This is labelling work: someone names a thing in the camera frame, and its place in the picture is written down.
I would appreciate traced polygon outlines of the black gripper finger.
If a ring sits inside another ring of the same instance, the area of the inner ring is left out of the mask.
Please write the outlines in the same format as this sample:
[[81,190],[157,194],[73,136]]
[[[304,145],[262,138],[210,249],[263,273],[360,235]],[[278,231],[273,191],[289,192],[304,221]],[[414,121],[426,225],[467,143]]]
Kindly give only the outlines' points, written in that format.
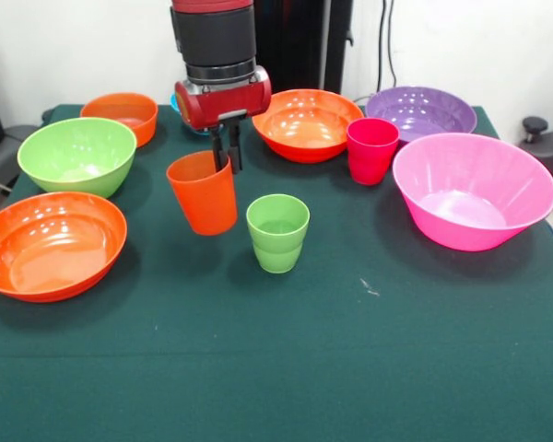
[[241,164],[241,146],[240,146],[240,125],[231,123],[229,125],[229,158],[233,174],[238,174],[242,170]]
[[228,163],[229,156],[223,150],[222,139],[218,128],[210,129],[210,139],[212,142],[212,151],[213,151],[215,167],[216,169],[223,169]]

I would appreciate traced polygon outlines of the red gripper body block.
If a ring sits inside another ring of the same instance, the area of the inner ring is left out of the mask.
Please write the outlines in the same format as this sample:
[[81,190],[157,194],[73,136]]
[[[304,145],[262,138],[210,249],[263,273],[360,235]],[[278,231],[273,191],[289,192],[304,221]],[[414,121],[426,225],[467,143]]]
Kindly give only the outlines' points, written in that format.
[[194,130],[212,128],[232,118],[264,113],[272,96],[271,81],[258,65],[250,78],[228,84],[197,85],[178,81],[174,96],[183,120]]

